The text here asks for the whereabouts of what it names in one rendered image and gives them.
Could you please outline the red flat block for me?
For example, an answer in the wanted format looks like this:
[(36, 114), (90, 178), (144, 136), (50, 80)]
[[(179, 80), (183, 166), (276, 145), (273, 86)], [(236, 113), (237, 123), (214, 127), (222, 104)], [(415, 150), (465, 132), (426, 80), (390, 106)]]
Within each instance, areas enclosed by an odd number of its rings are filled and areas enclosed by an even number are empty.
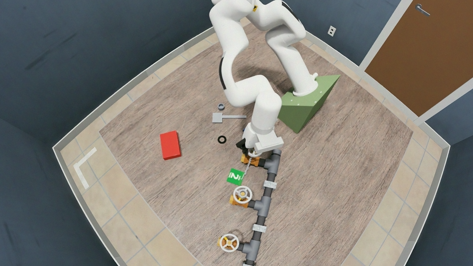
[(160, 141), (164, 160), (182, 157), (176, 131), (160, 134)]

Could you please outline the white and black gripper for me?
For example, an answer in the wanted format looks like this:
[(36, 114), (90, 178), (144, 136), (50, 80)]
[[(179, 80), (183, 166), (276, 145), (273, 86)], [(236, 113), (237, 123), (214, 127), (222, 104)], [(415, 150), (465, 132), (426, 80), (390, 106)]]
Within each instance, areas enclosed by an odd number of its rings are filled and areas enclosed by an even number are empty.
[(236, 147), (241, 149), (243, 154), (245, 154), (245, 156), (247, 157), (249, 152), (248, 150), (250, 148), (255, 147), (255, 144), (260, 142), (258, 136), (251, 128), (251, 123), (248, 123), (248, 125), (246, 126), (242, 139), (242, 141), (236, 144)]

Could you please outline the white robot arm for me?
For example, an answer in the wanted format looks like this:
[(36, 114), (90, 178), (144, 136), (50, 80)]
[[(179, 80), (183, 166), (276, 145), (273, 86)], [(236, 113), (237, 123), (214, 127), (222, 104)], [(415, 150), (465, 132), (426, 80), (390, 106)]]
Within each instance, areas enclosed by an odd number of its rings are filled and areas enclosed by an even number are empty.
[(212, 0), (212, 3), (214, 7), (209, 16), (223, 49), (219, 78), (227, 101), (235, 108), (255, 102), (251, 128), (260, 141), (255, 144), (257, 154), (282, 147), (282, 137), (277, 137), (273, 130), (282, 100), (274, 93), (267, 78), (256, 75), (236, 83), (232, 78), (235, 57), (249, 45), (240, 20), (246, 17), (260, 31), (270, 29), (265, 41), (286, 71), (296, 97), (308, 95), (318, 87), (315, 81), (318, 74), (309, 74), (300, 53), (291, 46), (305, 38), (305, 28), (282, 0), (267, 5), (259, 0)]

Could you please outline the green tag with silver chain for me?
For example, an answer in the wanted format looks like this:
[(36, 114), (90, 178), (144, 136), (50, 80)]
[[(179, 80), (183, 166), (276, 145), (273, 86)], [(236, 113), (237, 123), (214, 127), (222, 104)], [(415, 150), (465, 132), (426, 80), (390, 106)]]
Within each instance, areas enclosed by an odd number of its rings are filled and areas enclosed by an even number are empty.
[(241, 183), (243, 181), (244, 174), (246, 175), (246, 171), (248, 168), (245, 170), (245, 173), (236, 169), (231, 168), (231, 171), (229, 173), (229, 176), (227, 178), (227, 182), (236, 184), (238, 186), (241, 186)]

